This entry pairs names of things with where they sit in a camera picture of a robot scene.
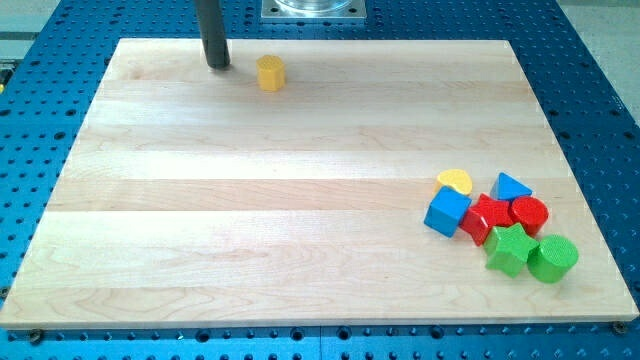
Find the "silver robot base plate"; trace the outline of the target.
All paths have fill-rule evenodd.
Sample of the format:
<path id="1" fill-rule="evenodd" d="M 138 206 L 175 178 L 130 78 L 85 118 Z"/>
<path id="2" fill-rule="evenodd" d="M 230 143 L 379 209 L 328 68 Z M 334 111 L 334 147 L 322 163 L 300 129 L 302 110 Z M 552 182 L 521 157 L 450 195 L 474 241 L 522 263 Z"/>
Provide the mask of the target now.
<path id="1" fill-rule="evenodd" d="M 365 0 L 262 0 L 261 19 L 268 21 L 285 20 L 328 20 L 367 17 Z"/>

